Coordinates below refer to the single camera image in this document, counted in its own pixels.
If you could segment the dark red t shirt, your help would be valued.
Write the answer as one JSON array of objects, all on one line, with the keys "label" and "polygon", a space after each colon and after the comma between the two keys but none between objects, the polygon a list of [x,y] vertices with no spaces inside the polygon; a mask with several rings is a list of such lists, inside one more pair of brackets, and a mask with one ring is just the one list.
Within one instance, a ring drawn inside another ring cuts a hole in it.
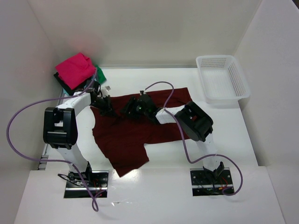
[{"label": "dark red t shirt", "polygon": [[139,94],[112,97],[111,103],[116,117],[101,116],[99,110],[91,107],[95,125],[93,136],[103,155],[109,159],[119,177],[140,168],[149,161],[144,145],[181,140],[175,123],[154,124],[147,117],[129,119],[121,109]]}]

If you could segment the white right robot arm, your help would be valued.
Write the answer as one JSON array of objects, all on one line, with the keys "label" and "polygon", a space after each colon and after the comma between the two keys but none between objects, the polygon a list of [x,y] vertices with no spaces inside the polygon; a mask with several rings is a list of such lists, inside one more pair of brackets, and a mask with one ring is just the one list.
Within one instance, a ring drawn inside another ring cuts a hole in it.
[{"label": "white right robot arm", "polygon": [[215,184],[222,174],[224,164],[216,157],[217,150],[212,134],[213,120],[193,101],[178,107],[157,107],[149,95],[142,94],[138,98],[131,97],[121,109],[121,113],[132,119],[143,115],[155,124],[176,123],[179,131],[195,141],[198,148],[204,152],[205,178],[211,184]]}]

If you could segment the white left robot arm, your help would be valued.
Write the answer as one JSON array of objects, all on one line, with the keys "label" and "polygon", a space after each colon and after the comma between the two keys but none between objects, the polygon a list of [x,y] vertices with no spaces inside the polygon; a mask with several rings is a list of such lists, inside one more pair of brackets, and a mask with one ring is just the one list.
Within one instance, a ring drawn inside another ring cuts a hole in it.
[{"label": "white left robot arm", "polygon": [[76,116],[91,106],[98,109],[100,115],[115,116],[111,98],[110,87],[94,81],[88,81],[89,88],[79,89],[66,101],[57,107],[48,107],[44,112],[43,140],[56,149],[68,161],[71,180],[80,176],[86,182],[93,179],[90,163],[83,157],[78,145],[78,129]]}]

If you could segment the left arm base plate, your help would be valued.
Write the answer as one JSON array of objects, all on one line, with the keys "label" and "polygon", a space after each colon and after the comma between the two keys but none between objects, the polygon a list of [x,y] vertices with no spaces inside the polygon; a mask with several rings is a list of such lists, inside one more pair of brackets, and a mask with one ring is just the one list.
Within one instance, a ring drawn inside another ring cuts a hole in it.
[{"label": "left arm base plate", "polygon": [[[64,198],[70,199],[90,197],[78,174],[69,172],[68,175],[58,174],[58,176],[66,181]],[[107,198],[108,177],[108,170],[93,171],[92,177],[90,179],[84,176],[84,181],[94,197]]]}]

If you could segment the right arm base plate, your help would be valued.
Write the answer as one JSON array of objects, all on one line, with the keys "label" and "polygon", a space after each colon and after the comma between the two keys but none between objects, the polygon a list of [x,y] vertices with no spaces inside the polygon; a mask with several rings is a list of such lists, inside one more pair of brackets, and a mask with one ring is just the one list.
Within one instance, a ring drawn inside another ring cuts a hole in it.
[{"label": "right arm base plate", "polygon": [[229,168],[225,168],[214,182],[208,180],[202,168],[191,169],[190,177],[193,196],[219,196],[223,195],[222,190],[226,194],[235,192]]}]

